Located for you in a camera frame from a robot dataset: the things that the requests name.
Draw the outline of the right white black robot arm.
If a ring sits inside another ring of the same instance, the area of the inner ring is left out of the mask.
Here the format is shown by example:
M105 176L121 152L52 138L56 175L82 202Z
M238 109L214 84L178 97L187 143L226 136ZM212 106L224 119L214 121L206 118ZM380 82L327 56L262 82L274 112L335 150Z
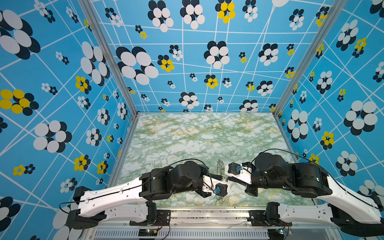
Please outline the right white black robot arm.
M290 164L280 155L261 152L251 162L230 163L225 173L229 181L245 186L245 192L253 197L259 189L282 189L324 201L315 206L269 202L265 211L250 212L248 220L253 226L290 227L293 222L309 222L337 227L356 237L384 234L381 200L356 193L314 163Z

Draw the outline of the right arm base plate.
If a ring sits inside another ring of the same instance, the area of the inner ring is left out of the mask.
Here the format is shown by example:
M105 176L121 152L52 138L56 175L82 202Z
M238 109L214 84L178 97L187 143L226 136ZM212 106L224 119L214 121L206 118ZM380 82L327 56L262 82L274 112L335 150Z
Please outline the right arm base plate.
M285 223L280 220L278 214L270 213L267 210L251 210L247 221L253 227L291 227L292 223Z

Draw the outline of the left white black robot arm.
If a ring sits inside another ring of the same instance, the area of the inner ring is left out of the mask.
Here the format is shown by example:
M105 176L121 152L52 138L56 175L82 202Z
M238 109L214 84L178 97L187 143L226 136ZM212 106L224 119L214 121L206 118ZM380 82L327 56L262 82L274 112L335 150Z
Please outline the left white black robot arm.
M185 192L202 198L225 197L229 190L229 183L222 176L211 174L203 161L180 160L114 187L95 191L76 188L73 203L78 207L69 211L66 225L84 230L113 219L152 224L157 220L155 201Z

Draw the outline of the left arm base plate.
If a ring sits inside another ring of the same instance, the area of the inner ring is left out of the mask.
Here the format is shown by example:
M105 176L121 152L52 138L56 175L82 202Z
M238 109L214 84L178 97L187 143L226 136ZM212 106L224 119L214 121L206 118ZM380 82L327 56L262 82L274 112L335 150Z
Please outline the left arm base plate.
M130 221L130 226L169 226L171 220L171 211L170 210L157 210L156 214L150 215L145 221L134 222Z

